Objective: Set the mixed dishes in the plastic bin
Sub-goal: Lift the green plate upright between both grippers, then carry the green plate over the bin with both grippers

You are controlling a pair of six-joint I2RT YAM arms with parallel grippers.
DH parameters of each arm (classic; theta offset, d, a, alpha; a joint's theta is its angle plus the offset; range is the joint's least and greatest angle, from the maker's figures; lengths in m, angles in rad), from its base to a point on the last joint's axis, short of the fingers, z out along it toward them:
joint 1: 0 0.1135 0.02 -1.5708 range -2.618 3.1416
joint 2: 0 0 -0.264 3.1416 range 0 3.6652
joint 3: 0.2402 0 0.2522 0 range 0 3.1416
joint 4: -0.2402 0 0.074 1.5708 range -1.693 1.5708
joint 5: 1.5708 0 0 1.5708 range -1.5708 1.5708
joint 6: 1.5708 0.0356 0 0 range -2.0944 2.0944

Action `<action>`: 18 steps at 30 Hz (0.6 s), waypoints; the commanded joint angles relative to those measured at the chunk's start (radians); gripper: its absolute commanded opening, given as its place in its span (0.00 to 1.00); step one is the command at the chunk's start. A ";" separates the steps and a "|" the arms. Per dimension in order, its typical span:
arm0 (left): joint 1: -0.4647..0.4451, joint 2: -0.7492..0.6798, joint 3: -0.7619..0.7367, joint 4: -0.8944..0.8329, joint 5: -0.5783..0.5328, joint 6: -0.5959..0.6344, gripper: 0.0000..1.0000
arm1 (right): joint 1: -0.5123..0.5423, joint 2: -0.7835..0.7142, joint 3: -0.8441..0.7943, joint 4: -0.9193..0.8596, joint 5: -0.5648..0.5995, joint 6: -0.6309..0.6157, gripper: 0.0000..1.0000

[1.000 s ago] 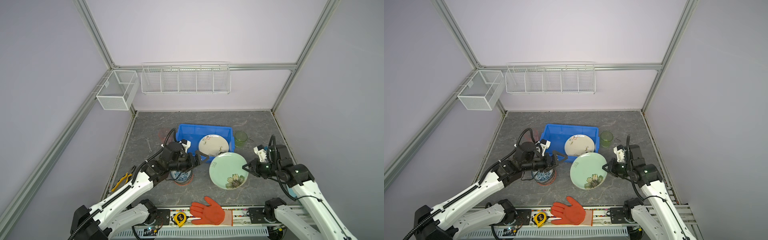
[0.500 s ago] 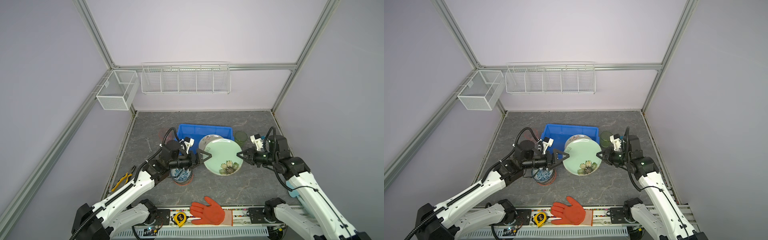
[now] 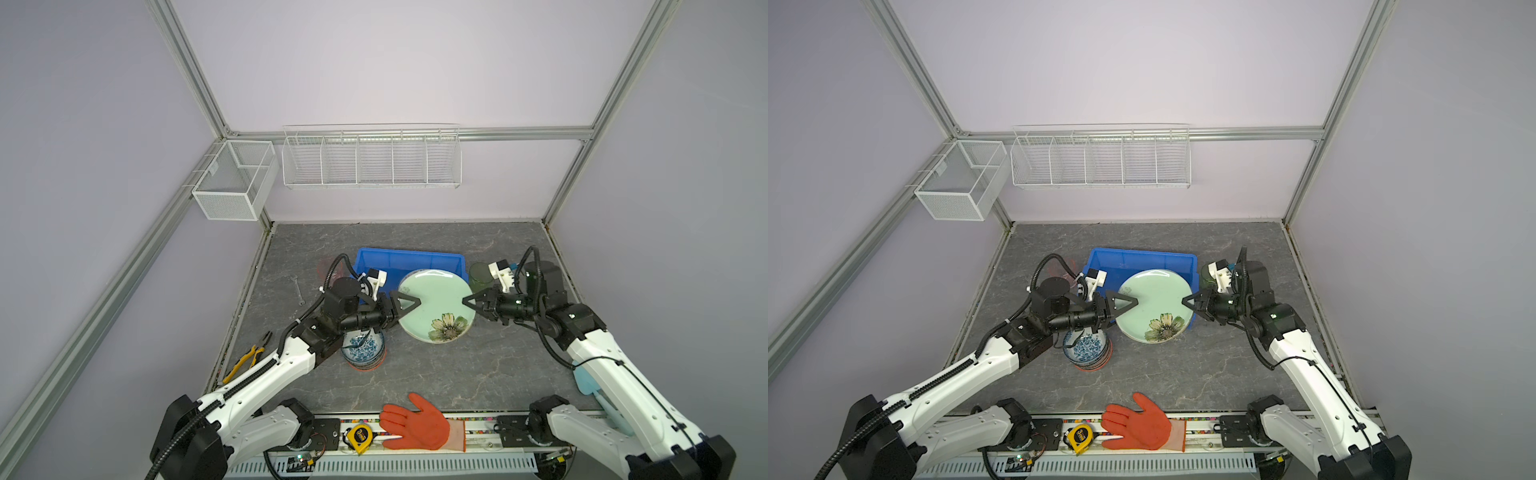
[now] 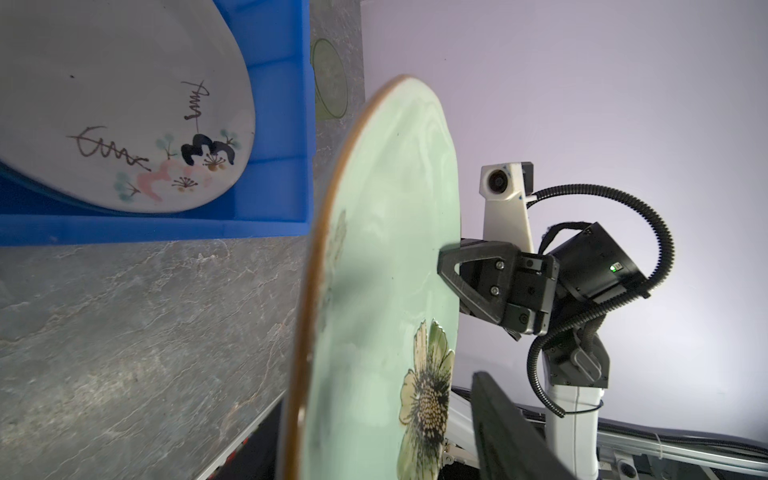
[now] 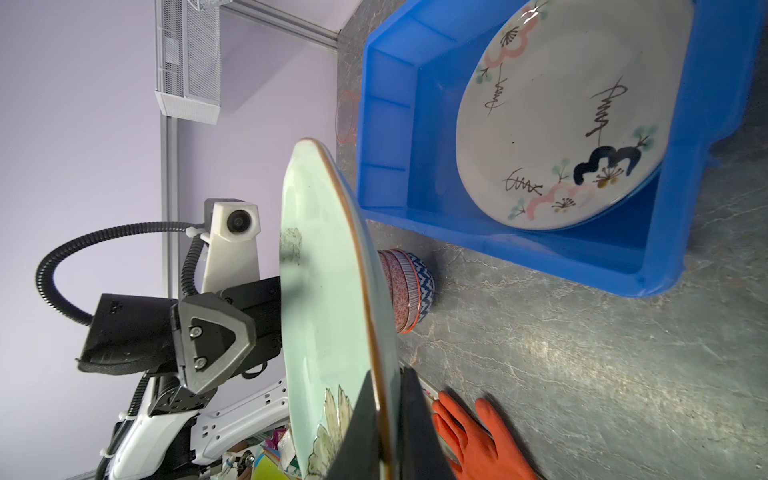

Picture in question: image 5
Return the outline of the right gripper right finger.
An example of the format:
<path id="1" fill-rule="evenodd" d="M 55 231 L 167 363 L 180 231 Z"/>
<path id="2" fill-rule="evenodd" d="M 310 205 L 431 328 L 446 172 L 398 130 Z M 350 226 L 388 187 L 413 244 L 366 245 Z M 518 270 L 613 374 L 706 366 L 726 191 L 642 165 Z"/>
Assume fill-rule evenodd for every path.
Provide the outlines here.
<path id="1" fill-rule="evenodd" d="M 401 368 L 398 458 L 404 480 L 454 480 L 416 372 Z"/>

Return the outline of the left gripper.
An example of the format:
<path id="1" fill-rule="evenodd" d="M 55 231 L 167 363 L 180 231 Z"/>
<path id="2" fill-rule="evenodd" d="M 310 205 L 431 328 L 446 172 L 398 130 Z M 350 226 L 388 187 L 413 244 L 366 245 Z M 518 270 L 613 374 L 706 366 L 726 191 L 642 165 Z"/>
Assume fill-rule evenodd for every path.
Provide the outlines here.
<path id="1" fill-rule="evenodd" d="M 282 348 L 278 276 L 175 300 L 103 294 L 78 369 L 111 376 L 163 371 L 175 359 L 199 395 L 277 357 Z M 171 313 L 177 327 L 171 328 Z"/>

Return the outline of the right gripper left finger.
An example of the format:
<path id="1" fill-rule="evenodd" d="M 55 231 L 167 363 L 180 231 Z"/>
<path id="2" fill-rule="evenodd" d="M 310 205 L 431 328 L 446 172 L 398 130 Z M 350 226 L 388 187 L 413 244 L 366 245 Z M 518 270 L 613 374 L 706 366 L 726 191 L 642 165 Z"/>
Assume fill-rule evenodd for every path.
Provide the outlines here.
<path id="1" fill-rule="evenodd" d="M 380 439 L 375 389 L 368 372 L 353 409 L 348 431 L 326 478 L 374 480 L 379 478 Z"/>

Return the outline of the mint green flower plate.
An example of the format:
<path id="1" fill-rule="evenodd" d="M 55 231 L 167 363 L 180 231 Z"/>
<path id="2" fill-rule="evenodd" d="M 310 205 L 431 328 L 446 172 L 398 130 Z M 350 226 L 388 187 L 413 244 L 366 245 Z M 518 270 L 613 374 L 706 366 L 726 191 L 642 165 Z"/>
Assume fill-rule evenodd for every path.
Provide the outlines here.
<path id="1" fill-rule="evenodd" d="M 400 373 L 389 288 L 357 201 L 329 150 L 299 140 L 280 234 L 281 320 L 289 418 L 302 475 L 327 479 L 368 372 L 379 478 L 394 479 Z"/>

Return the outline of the cream floral plate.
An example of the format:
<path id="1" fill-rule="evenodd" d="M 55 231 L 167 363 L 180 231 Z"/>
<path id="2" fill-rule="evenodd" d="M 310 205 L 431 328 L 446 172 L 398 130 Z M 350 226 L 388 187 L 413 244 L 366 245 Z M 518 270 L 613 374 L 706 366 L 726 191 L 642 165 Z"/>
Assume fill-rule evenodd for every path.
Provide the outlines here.
<path id="1" fill-rule="evenodd" d="M 659 172 L 691 1 L 530 1 L 494 35 L 457 117 L 474 204 L 513 228 L 584 223 Z"/>

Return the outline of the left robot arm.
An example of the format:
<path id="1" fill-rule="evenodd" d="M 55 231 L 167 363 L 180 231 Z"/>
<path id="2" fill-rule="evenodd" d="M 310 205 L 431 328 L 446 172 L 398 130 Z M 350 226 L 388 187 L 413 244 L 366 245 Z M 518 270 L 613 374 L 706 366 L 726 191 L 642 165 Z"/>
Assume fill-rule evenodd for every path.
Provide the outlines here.
<path id="1" fill-rule="evenodd" d="M 282 347 L 280 281 L 259 276 L 259 230 L 256 213 L 237 207 L 197 225 L 160 221 L 98 230 L 40 262 L 35 284 L 41 298 L 88 330 L 79 369 L 140 375 L 102 452 L 97 478 L 199 478 L 230 447 L 287 419 L 285 380 L 230 406 L 209 406 L 228 380 L 260 376 Z M 193 236 L 180 298 L 103 294 L 96 311 L 87 313 L 58 290 L 56 269 L 70 256 L 148 233 Z"/>

